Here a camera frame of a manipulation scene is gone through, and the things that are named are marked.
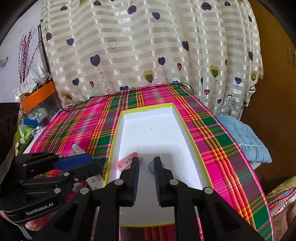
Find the black cable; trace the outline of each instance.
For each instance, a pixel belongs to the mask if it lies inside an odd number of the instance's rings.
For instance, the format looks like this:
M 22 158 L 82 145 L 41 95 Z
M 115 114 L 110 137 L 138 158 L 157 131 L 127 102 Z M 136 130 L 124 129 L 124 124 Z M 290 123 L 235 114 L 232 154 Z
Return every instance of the black cable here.
M 185 83 L 185 82 L 181 82 L 181 83 L 170 83 L 169 85 L 184 86 L 183 84 L 187 84 L 187 85 L 189 85 L 190 88 L 192 89 L 192 93 L 193 93 L 193 95 L 194 95 L 193 88 L 192 88 L 191 85 L 188 84 L 188 83 Z M 70 111 L 72 111 L 72 110 L 84 109 L 84 108 L 92 107 L 92 106 L 94 106 L 94 105 L 96 105 L 96 104 L 99 104 L 99 103 L 103 102 L 104 100 L 108 99 L 110 96 L 121 96 L 121 95 L 126 95 L 126 94 L 137 93 L 137 92 L 140 92 L 140 91 L 154 90 L 154 89 L 157 89 L 157 88 L 160 88 L 160 87 L 166 86 L 166 85 L 168 85 L 168 84 L 163 84 L 163 85 L 155 86 L 155 87 L 152 87 L 152 88 L 151 88 L 151 86 L 148 86 L 148 87 L 146 87 L 146 88 L 145 88 L 145 87 L 142 87 L 142 89 L 138 89 L 138 90 L 135 89 L 135 90 L 132 90 L 132 91 L 129 91 L 129 92 L 124 92 L 124 93 L 119 92 L 119 93 L 115 93 L 115 94 L 108 94 L 108 95 L 94 96 L 93 98 L 90 98 L 90 99 L 99 98 L 99 97 L 104 97 L 104 96 L 105 96 L 106 98 L 104 98 L 104 99 L 100 100 L 99 102 L 96 102 L 96 103 L 94 103 L 94 104 L 92 104 L 92 105 L 89 105 L 89 106 L 78 107 L 78 108 L 71 108 L 70 110 L 66 110 L 66 109 L 64 109 L 64 108 L 61 108 L 61 109 L 64 110 L 64 111 L 66 111 L 66 112 L 70 112 Z M 83 102 L 81 102 L 81 103 L 79 103 L 79 104 L 77 104 L 77 105 L 81 105 L 81 104 L 83 104 L 84 102 L 89 101 L 90 99 L 85 100 L 85 101 L 83 101 Z

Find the brown wooden door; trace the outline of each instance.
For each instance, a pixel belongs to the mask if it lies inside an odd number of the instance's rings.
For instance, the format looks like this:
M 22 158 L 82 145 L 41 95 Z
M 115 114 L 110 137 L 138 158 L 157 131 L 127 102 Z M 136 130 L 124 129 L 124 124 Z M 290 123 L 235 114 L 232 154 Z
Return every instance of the brown wooden door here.
M 293 150 L 296 150 L 294 47 L 275 17 L 257 0 L 249 2 L 258 24 L 264 77 L 255 85 L 256 92 L 246 107 L 242 121 L 251 126 L 271 155 L 271 164 L 262 164 L 256 169 L 264 191 L 269 192 L 296 175 L 293 157 Z

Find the white striped curtain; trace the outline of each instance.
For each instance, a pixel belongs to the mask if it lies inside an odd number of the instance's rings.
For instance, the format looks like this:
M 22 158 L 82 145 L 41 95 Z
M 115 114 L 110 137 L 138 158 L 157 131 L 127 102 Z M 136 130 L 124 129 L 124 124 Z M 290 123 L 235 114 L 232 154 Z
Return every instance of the white striped curtain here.
M 61 98 L 186 82 L 238 117 L 262 77 L 247 0 L 44 0 L 42 35 Z

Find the blue gripper pad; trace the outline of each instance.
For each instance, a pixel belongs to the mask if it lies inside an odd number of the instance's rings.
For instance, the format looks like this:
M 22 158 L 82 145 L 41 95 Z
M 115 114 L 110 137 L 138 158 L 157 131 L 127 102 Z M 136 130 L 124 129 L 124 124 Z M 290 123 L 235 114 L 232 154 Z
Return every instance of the blue gripper pad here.
M 82 166 L 90 162 L 92 162 L 92 156 L 88 153 L 83 153 L 75 156 L 60 158 L 59 161 L 54 165 L 54 168 L 63 171 L 70 168 Z

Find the pink hair clip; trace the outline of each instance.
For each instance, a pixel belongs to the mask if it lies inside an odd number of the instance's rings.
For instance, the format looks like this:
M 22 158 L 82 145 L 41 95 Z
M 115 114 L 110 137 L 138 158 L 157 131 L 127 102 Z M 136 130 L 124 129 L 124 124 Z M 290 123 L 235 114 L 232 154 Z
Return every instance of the pink hair clip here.
M 139 153 L 133 152 L 126 157 L 122 158 L 116 163 L 116 168 L 119 171 L 123 171 L 124 169 L 128 168 L 131 165 L 131 161 L 133 160 L 133 157 L 138 157 Z

